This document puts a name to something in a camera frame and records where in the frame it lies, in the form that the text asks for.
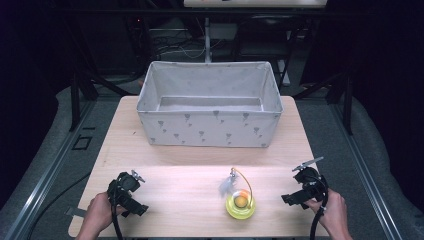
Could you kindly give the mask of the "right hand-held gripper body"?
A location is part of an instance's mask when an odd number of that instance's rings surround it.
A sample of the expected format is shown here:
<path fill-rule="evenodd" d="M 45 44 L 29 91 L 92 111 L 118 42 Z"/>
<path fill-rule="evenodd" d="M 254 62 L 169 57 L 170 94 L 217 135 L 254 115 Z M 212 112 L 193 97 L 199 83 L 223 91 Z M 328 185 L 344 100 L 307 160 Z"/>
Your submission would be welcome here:
<path fill-rule="evenodd" d="M 294 176 L 295 180 L 302 185 L 302 189 L 293 193 L 301 203 L 306 202 L 312 198 L 317 201 L 323 201 L 326 197 L 328 184 L 323 175 L 312 167 L 312 164 L 323 160 L 323 157 L 318 157 L 306 162 L 301 163 L 295 167 L 293 171 L 297 171 Z"/>

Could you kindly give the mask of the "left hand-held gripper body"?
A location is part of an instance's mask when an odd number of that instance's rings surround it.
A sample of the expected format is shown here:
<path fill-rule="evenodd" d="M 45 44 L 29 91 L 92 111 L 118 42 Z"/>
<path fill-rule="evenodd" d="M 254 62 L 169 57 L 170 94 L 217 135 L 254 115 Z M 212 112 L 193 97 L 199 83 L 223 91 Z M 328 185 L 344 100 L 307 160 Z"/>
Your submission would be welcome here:
<path fill-rule="evenodd" d="M 132 193 L 140 187 L 140 183 L 144 182 L 145 180 L 135 170 L 130 173 L 121 172 L 116 179 L 110 182 L 107 189 L 111 205 L 113 207 L 121 206 L 127 210 L 131 203 L 138 202 L 132 198 Z"/>

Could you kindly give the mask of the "yellow feather cat toy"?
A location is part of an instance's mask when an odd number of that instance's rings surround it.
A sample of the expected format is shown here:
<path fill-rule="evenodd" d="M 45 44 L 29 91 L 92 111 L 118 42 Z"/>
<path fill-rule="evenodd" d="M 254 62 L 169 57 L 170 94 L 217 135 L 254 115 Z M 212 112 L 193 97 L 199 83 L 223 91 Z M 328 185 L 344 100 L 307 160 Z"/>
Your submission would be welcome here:
<path fill-rule="evenodd" d="M 241 178 L 246 188 L 238 188 L 237 180 Z M 227 213 L 237 220 L 250 218 L 256 210 L 256 201 L 250 182 L 235 167 L 232 167 L 229 176 L 225 178 L 218 188 L 220 195 L 225 199 Z"/>

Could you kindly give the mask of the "white printed fabric storage box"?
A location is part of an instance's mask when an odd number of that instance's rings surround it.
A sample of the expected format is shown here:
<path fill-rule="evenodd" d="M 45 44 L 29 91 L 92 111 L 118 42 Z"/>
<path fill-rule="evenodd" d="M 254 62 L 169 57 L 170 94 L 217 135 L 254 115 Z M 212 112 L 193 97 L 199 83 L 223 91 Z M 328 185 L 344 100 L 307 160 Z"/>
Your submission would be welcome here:
<path fill-rule="evenodd" d="M 270 145 L 282 100 L 268 62 L 150 64 L 137 103 L 156 145 Z"/>

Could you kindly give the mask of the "person's right hand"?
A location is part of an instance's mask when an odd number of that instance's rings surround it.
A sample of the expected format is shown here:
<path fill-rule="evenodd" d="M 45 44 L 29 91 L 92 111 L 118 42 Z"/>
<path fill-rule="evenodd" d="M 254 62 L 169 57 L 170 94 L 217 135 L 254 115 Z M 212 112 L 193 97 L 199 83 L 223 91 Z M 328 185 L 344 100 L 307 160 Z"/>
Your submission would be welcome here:
<path fill-rule="evenodd" d="M 328 201 L 324 215 L 320 217 L 320 224 L 328 232 L 329 228 L 347 227 L 347 205 L 345 199 L 332 189 L 328 190 Z"/>

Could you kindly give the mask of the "person's left hand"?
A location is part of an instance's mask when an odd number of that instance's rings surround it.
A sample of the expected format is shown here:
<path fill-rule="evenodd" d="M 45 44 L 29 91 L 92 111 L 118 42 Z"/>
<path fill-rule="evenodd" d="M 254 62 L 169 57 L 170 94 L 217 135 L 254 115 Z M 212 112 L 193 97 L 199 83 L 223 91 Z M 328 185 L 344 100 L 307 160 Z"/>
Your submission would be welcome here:
<path fill-rule="evenodd" d="M 112 223 L 111 204 L 106 192 L 98 193 L 91 201 L 85 214 L 82 229 L 100 233 Z"/>

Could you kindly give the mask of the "grey tape strip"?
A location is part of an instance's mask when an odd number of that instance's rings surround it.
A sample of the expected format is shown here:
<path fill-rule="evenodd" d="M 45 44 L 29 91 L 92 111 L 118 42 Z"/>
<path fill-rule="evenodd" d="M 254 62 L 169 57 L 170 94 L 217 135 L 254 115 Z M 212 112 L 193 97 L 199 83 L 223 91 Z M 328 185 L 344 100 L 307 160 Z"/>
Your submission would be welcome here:
<path fill-rule="evenodd" d="M 84 218 L 86 215 L 86 211 L 80 208 L 68 207 L 65 211 L 65 215 L 68 216 L 78 216 Z"/>

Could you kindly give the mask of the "black chair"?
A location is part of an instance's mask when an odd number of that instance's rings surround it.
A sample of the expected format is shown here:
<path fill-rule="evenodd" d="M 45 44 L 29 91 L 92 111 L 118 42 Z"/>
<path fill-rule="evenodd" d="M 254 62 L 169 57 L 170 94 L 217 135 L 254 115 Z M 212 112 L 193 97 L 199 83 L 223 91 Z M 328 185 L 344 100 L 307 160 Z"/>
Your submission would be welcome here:
<path fill-rule="evenodd" d="M 303 20 L 295 16 L 256 15 L 237 25 L 232 55 L 236 61 L 290 60 Z"/>

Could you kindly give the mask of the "aluminium floor rail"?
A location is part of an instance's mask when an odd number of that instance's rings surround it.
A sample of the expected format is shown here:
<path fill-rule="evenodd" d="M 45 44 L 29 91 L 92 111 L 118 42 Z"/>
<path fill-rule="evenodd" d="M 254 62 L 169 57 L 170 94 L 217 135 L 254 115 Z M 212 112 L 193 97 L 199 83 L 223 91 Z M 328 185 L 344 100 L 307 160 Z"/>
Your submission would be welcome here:
<path fill-rule="evenodd" d="M 374 178 L 371 175 L 371 172 L 364 160 L 362 152 L 360 151 L 354 136 L 348 133 L 343 124 L 342 112 L 340 108 L 334 104 L 330 104 L 329 108 L 337 123 L 338 128 L 343 135 L 343 138 L 346 140 L 349 146 L 351 154 L 353 155 L 355 171 L 359 176 L 359 179 L 365 189 L 368 199 L 370 200 L 372 208 L 374 209 L 374 212 L 380 222 L 387 240 L 404 240 L 393 219 L 392 214 L 387 207 L 386 201 L 383 199 L 374 181 Z"/>
<path fill-rule="evenodd" d="M 89 117 L 96 102 L 83 102 L 80 119 L 72 131 L 71 106 L 62 101 L 53 124 L 37 154 L 0 211 L 0 240 L 24 239 L 39 208 L 49 193 L 71 145 L 77 139 L 81 124 Z"/>

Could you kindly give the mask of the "black metal stand frame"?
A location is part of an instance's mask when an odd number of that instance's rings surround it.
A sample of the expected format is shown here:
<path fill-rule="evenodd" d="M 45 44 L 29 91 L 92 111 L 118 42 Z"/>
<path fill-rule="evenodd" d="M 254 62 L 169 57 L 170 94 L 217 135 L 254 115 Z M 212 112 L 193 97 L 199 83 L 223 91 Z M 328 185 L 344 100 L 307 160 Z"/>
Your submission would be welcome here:
<path fill-rule="evenodd" d="M 353 104 L 353 81 L 352 81 L 353 70 L 347 68 L 346 70 L 334 74 L 324 81 L 315 83 L 308 87 L 306 90 L 293 96 L 295 100 L 306 98 L 312 93 L 317 92 L 319 89 L 329 86 L 325 100 L 328 104 L 338 104 L 341 97 L 343 97 L 343 111 L 342 111 L 342 126 L 349 135 L 352 135 L 351 128 L 351 116 L 352 116 L 352 104 Z"/>
<path fill-rule="evenodd" d="M 77 34 L 75 33 L 76 26 L 73 18 L 63 17 L 63 23 L 67 30 L 68 46 L 72 54 L 72 66 L 74 71 L 74 75 L 71 79 L 72 123 L 70 127 L 70 130 L 74 131 L 82 122 L 80 94 L 83 94 L 88 101 L 96 101 L 99 97 L 99 93 L 94 86 L 95 83 L 106 87 L 120 97 L 133 96 L 133 93 L 116 86 L 114 83 L 99 75 L 92 67 L 86 52 L 81 47 L 81 40 L 77 38 Z"/>

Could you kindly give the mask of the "white table post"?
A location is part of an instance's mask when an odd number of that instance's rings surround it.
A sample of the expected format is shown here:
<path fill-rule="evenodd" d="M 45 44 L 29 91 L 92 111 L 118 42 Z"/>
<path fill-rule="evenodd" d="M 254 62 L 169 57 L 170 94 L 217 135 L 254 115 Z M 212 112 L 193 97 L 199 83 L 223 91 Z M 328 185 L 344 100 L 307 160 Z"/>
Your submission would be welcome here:
<path fill-rule="evenodd" d="M 211 39 L 210 39 L 210 20 L 209 18 L 205 18 L 204 23 L 204 39 L 205 39 L 205 63 L 211 63 Z"/>

